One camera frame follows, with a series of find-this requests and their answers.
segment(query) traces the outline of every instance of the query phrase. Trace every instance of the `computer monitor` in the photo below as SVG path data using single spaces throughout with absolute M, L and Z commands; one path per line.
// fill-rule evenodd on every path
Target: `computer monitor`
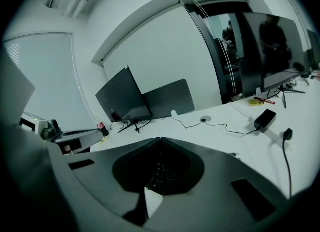
M 290 19 L 269 14 L 243 13 L 251 28 L 262 62 L 262 91 L 290 82 L 301 75 L 294 64 L 306 65 L 300 34 Z
M 136 122 L 152 118 L 152 112 L 129 67 L 114 76 L 96 97 L 111 122 L 124 120 Z
M 310 64 L 310 66 L 313 69 L 318 68 L 318 64 L 320 63 L 320 42 L 319 42 L 319 38 L 318 38 L 318 34 L 314 31 L 308 31 L 308 35 L 310 38 L 310 42 L 311 42 L 311 46 L 312 46 L 312 62 Z

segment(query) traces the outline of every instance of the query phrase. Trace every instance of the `black panel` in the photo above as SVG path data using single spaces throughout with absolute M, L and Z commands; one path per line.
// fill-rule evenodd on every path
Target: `black panel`
M 198 183 L 205 170 L 202 159 L 167 140 L 156 140 L 115 161 L 112 172 L 126 191 L 144 187 L 161 195 L 180 194 Z
M 257 88 L 263 89 L 263 77 L 261 66 L 253 60 L 242 60 L 239 63 L 242 93 L 244 97 L 249 97 L 256 94 Z
M 202 8 L 206 11 L 208 16 L 219 15 L 219 14 L 234 14 L 241 12 L 252 12 L 250 6 L 246 2 L 220 2 L 208 5 L 203 5 Z M 203 18 L 205 15 L 197 8 L 198 14 Z
M 195 110 L 188 83 L 185 79 L 159 87 L 143 95 L 153 118 L 171 116 L 171 111 L 185 114 Z
M 285 196 L 275 185 L 230 154 L 167 138 L 161 138 L 161 146 L 155 146 L 159 141 L 159 138 L 147 139 L 119 148 L 80 155 L 67 155 L 64 158 L 67 159 L 68 163 L 75 163 L 83 159 L 93 160 L 94 165 L 75 169 L 72 174 L 108 211 L 125 217 L 135 224 L 143 224 L 143 228 L 146 230 L 242 231 L 255 226 L 257 224 L 255 217 L 232 185 L 232 182 L 242 178 L 246 178 L 252 183 L 276 209 L 280 209 L 286 201 Z M 158 150 L 166 149 L 165 152 L 170 154 L 171 151 L 169 151 L 170 148 L 167 148 L 167 145 L 182 152 L 182 155 L 172 154 L 172 156 L 168 156 L 168 159 L 174 157 L 176 160 L 174 163 L 170 162 L 174 168 L 180 165 L 181 169 L 185 167 L 185 162 L 180 162 L 184 155 L 187 155 L 191 160 L 191 166 L 184 173 L 186 176 L 184 177 L 182 174 L 172 183 L 177 182 L 178 187 L 183 191 L 186 190 L 186 184 L 190 185 L 195 180 L 197 180 L 197 183 L 193 187 L 189 187 L 189 190 L 184 193 L 178 194 L 179 191 L 177 191 L 176 195 L 168 196 L 165 192 L 163 202 L 153 216 L 148 219 L 145 215 L 146 208 L 143 201 L 142 186 L 149 187 L 148 182 L 151 180 L 147 181 L 145 175 L 139 176 L 136 173 L 137 170 L 141 170 L 143 173 L 148 173 L 150 179 L 152 179 L 153 171 L 148 171 L 148 168 L 143 169 L 143 166 L 147 166 L 157 158 Z M 194 162 L 192 156 L 197 157 L 200 162 Z M 147 161 L 145 163 L 140 162 L 141 158 L 147 159 Z M 201 174 L 193 171 L 201 167 L 205 168 L 204 173 L 196 179 L 195 177 Z M 130 185 L 134 185 L 135 189 L 127 188 Z M 71 194 L 78 195 L 79 189 L 71 190 Z
M 73 169 L 85 167 L 85 166 L 88 166 L 88 165 L 92 165 L 94 163 L 95 162 L 93 160 L 86 159 L 86 160 L 82 160 L 82 161 L 79 161 L 79 162 L 70 163 L 69 166 L 73 170 Z
M 275 207 L 246 179 L 231 183 L 256 221 L 272 214 Z
M 313 69 L 317 69 L 318 64 L 320 63 L 320 42 L 318 39 L 318 34 L 310 30 L 307 31 L 312 46 L 312 50 L 308 50 L 309 63 Z
M 129 67 L 114 76 L 96 97 L 111 122 L 152 118 Z
M 28 121 L 27 119 L 21 118 L 19 125 L 22 125 L 22 124 L 30 127 L 33 132 L 36 130 L 36 125 L 34 123 Z

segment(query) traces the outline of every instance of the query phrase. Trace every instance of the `device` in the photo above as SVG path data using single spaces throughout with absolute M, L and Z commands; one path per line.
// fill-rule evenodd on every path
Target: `device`
M 283 91 L 298 92 L 283 87 L 290 80 L 301 76 L 308 62 L 296 23 L 287 18 L 268 14 L 243 13 L 243 15 L 247 21 L 247 32 L 251 31 L 251 35 L 254 36 L 261 57 L 261 70 L 254 71 L 256 74 L 261 74 L 261 78 L 256 76 L 258 84 L 261 80 L 261 91 L 266 92 L 281 87 Z
M 111 122 L 131 121 L 131 124 L 122 130 L 135 125 L 139 132 L 137 122 L 151 119 L 153 116 L 129 67 L 114 76 L 96 97 Z
M 53 142 L 57 143 L 63 154 L 73 154 L 90 150 L 90 147 L 104 137 L 100 129 L 89 129 L 59 134 Z
M 27 112 L 22 114 L 19 124 L 23 129 L 32 131 L 39 135 L 42 133 L 44 128 L 48 127 L 48 121 L 46 119 Z
M 266 109 L 263 114 L 261 114 L 254 122 L 255 128 L 267 128 L 269 127 L 274 120 L 276 119 L 276 113 Z
M 318 34 L 314 31 L 308 31 L 308 35 L 310 38 L 311 46 L 312 46 L 312 51 L 310 52 L 310 66 L 312 69 L 318 69 L 319 63 L 320 63 L 320 42 L 318 38 Z

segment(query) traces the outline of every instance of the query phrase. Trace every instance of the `desk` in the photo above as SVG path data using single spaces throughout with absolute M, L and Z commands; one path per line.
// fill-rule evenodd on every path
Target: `desk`
M 238 132 L 249 132 L 254 129 L 254 119 L 261 115 L 265 109 L 276 112 L 275 124 L 282 131 L 288 127 L 293 130 L 290 150 L 286 155 L 291 168 L 292 194 L 310 186 L 320 168 L 320 81 L 308 79 L 310 86 L 297 78 L 295 89 L 305 91 L 306 94 L 286 93 L 287 109 L 282 99 L 272 98 L 275 105 L 249 106 L 246 98 L 231 104 L 209 108 L 177 116 L 186 126 L 194 125 L 200 117 L 212 117 L 210 124 L 227 123 L 228 129 Z M 226 153 L 239 153 L 239 158 L 247 165 L 272 181 L 282 192 L 289 196 L 288 169 L 282 148 L 266 134 L 253 132 L 248 135 L 239 135 L 225 130 L 224 126 L 208 126 L 202 123 L 196 127 L 185 129 L 173 118 L 152 120 L 141 128 L 141 133 L 134 127 L 118 133 L 123 123 L 114 123 L 113 131 L 103 142 L 92 146 L 91 151 L 99 151 L 120 147 L 129 143 L 138 142 L 152 137 L 170 137 L 196 143 L 208 148 L 224 151 Z

